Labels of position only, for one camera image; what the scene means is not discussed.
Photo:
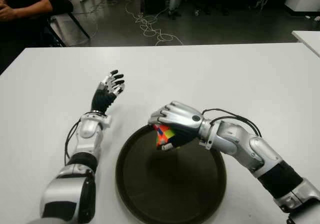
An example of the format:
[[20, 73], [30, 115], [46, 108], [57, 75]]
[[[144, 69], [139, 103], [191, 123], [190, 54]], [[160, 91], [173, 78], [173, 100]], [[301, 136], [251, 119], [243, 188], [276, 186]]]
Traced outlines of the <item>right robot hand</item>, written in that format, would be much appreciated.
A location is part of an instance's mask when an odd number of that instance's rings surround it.
[[168, 151], [199, 138], [204, 116], [193, 107], [172, 101], [151, 114], [148, 124], [157, 132], [156, 148]]

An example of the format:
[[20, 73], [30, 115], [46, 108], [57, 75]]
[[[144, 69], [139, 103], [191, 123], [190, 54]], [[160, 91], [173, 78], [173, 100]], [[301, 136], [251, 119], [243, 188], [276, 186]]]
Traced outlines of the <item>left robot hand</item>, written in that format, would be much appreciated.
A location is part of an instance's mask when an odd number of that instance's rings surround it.
[[105, 115], [107, 109], [124, 89], [124, 74], [119, 73], [117, 69], [109, 72], [104, 79], [99, 82], [95, 90], [90, 111]]

